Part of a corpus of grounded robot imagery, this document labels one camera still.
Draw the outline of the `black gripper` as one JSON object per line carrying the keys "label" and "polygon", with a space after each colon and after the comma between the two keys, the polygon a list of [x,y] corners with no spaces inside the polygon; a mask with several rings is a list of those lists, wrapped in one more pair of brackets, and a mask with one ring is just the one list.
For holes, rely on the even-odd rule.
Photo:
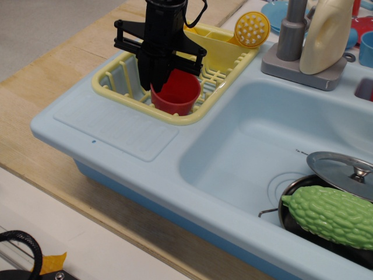
{"label": "black gripper", "polygon": [[116,20],[114,46],[135,54],[141,87],[161,91],[173,69],[200,75],[207,50],[189,39],[184,28],[193,28],[207,9],[187,21],[188,1],[147,1],[144,22]]}

